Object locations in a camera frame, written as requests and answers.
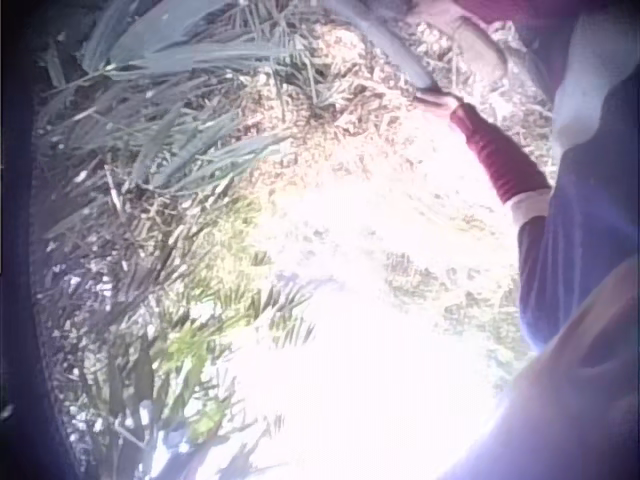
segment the long narrow leaf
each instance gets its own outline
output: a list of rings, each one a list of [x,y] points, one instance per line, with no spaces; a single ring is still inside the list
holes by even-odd
[[[162,150],[162,146],[166,142],[169,132],[180,116],[182,105],[182,103],[177,104],[169,111],[169,113],[167,113],[156,129],[156,133],[140,151],[140,154],[133,165],[133,180],[136,183],[140,184],[146,181],[149,173],[149,163]]]
[[[248,70],[287,54],[288,50],[264,42],[198,43],[150,53],[132,60],[127,70],[110,70],[107,75],[114,80],[133,80],[149,75],[189,72],[194,68]]]
[[[189,30],[229,0],[163,0],[135,22],[111,50],[111,61],[124,65],[188,39]]]
[[[234,162],[238,165],[250,162],[258,158],[270,147],[282,142],[282,140],[282,137],[275,135],[263,136],[242,140],[238,143],[225,147],[216,152],[211,164],[198,169],[196,172],[179,182],[175,186],[175,189],[194,188],[198,182],[210,178],[214,173],[216,173],[216,171],[225,168]]]
[[[201,135],[194,138],[178,152],[175,158],[152,180],[155,188],[165,188],[172,178],[182,172],[196,155],[211,149],[238,126],[235,112],[216,119]]]
[[[109,51],[127,29],[127,18],[135,0],[112,0],[100,17],[87,41],[82,58],[82,68],[88,73],[100,70]]]

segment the hand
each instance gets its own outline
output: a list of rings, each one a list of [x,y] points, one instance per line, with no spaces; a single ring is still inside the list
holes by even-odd
[[[464,103],[460,97],[452,93],[426,90],[417,91],[415,101],[423,112],[447,121],[453,111]]]

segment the green leaf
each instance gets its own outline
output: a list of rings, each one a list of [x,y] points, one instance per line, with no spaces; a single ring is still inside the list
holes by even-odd
[[[84,47],[82,68],[98,71],[107,61],[109,51],[127,29],[127,19],[135,0],[112,0],[91,32]]]
[[[114,80],[136,80],[190,72],[197,68],[246,71],[288,53],[268,43],[196,43],[150,53],[131,61],[126,69],[112,69],[105,73]]]
[[[156,129],[153,136],[145,143],[142,150],[138,154],[133,165],[133,180],[138,183],[144,183],[149,174],[150,162],[158,155],[162,150],[164,143],[167,141],[169,132],[176,124],[178,117],[180,116],[183,103],[176,104],[167,115],[162,119],[160,125]]]
[[[151,182],[154,188],[166,188],[196,155],[211,149],[239,125],[235,112],[217,118],[201,135],[191,140]]]
[[[111,50],[111,61],[124,65],[188,39],[188,32],[209,12],[229,0],[163,0],[135,22]]]

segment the fabric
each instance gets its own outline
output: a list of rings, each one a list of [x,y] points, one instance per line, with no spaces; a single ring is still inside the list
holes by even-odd
[[[551,188],[547,178],[522,149],[469,104],[451,114],[451,122],[489,175],[502,203],[516,195]]]
[[[588,10],[611,5],[611,0],[455,0],[455,3],[491,24],[512,21],[545,25],[552,20],[573,18]]]
[[[573,25],[554,99],[558,179],[548,216],[544,208],[528,220],[524,215],[518,232],[521,320],[538,351],[639,248],[640,22],[633,9],[616,7]],[[451,121],[503,202],[545,188],[535,164],[474,109],[464,106]]]
[[[442,480],[638,478],[638,257],[525,367],[487,434]]]
[[[532,218],[549,215],[550,198],[550,188],[533,190],[516,195],[505,203],[505,207],[511,212],[513,224],[519,229]]]

